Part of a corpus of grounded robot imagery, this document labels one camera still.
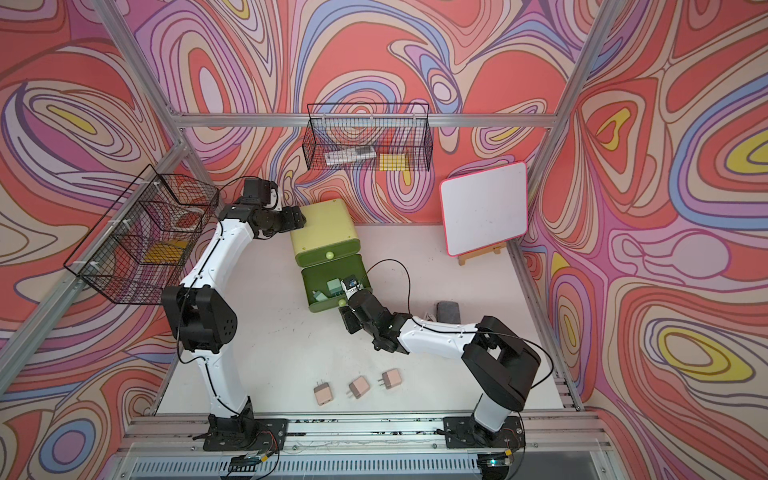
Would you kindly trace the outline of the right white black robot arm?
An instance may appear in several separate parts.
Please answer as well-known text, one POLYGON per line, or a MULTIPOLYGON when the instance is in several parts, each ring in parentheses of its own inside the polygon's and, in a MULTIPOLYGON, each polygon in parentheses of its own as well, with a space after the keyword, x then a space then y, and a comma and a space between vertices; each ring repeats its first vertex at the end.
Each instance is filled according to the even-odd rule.
POLYGON ((470 417, 477 436, 495 437, 510 414, 522 412, 534 388, 540 355, 493 316, 474 324, 430 322, 390 312, 366 289, 350 294, 339 311, 348 333, 368 333, 377 351, 463 362, 482 390, 470 417))

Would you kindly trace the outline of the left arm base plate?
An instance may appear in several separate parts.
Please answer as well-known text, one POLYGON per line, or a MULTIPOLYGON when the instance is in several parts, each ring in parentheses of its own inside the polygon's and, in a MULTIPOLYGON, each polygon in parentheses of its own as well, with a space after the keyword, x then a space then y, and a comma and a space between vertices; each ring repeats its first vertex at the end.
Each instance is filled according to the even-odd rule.
POLYGON ((288 420, 283 418, 209 417, 203 450, 209 452, 282 450, 287 436, 288 420))

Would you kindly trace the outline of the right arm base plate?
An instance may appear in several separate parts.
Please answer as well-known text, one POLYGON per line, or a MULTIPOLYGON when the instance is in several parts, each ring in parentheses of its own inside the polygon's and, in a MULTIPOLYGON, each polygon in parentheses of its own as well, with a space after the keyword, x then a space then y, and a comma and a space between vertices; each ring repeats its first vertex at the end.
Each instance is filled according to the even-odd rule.
POLYGON ((526 445, 525 428, 519 416, 508 416, 497 432, 491 432, 473 418, 445 417, 436 431, 448 449, 503 448, 517 451, 526 445))

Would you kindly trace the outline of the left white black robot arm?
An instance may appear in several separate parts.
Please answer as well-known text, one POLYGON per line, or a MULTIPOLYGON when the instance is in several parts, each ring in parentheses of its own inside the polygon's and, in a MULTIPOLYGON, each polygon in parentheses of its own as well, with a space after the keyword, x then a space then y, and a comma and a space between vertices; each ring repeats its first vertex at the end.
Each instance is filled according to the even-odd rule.
POLYGON ((305 223, 297 206, 231 206, 190 273, 180 284, 163 289, 161 305, 177 342, 176 353, 191 354, 188 361, 201 372, 215 417, 242 418, 249 405, 229 348, 238 328, 237 314, 223 295, 230 274, 252 242, 301 229, 305 223))

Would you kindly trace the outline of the yellow green drawer cabinet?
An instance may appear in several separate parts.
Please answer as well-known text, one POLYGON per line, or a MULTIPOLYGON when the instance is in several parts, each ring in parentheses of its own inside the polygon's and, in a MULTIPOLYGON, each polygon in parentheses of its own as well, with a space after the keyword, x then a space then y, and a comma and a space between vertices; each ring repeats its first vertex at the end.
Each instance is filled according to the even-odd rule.
POLYGON ((342 199, 301 206, 300 210, 306 217, 306 224, 290 233, 292 246, 294 242, 324 245, 352 238, 359 240, 352 216, 342 199))

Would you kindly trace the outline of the green drawer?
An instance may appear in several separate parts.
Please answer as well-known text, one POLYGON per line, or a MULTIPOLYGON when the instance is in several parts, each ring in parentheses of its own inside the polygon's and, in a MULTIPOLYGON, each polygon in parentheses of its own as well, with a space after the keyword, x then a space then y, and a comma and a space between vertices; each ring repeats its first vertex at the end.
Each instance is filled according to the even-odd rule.
POLYGON ((326 262, 336 261, 337 259, 350 255, 355 255, 361 248, 360 241, 357 238, 324 245, 294 242, 293 247, 295 260, 302 268, 308 268, 326 262))
POLYGON ((335 309, 346 301, 342 281, 347 277, 354 276, 365 289, 372 289, 360 254, 305 268, 301 276, 308 308, 312 313, 335 309))

